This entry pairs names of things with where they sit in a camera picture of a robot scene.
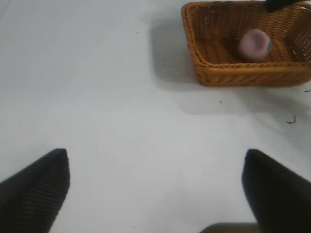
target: brown wicker basket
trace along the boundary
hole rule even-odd
[[[199,82],[205,86],[292,86],[311,79],[311,5],[267,13],[262,1],[191,2],[182,19]],[[264,63],[236,51],[248,30],[266,32],[273,49]]]

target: white surface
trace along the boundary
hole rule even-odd
[[[0,2],[0,180],[68,150],[71,187],[52,233],[254,221],[241,184],[249,148],[311,179],[311,84],[200,86],[184,3]]]

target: pink object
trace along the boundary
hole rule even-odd
[[[263,62],[270,48],[270,37],[262,30],[254,29],[242,37],[238,52],[248,62]]]

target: basket rim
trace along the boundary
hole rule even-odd
[[[257,0],[243,0],[243,1],[194,1],[186,3],[181,9],[182,20],[185,28],[185,33],[188,41],[188,46],[192,47],[191,53],[193,57],[196,57],[196,63],[198,66],[206,68],[257,68],[257,67],[311,67],[311,62],[263,62],[263,63],[211,63],[206,61],[200,54],[194,39],[194,33],[191,28],[190,18],[188,17],[189,8],[193,6],[200,7],[209,7],[211,5],[217,4],[230,4],[230,5],[239,5],[239,4],[264,4],[264,1]],[[311,4],[306,2],[294,3],[289,6],[291,8],[304,7],[305,11],[311,13]]]

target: small black speck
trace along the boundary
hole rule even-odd
[[[293,121],[286,121],[287,124],[295,124],[296,123],[296,116],[294,115]]]

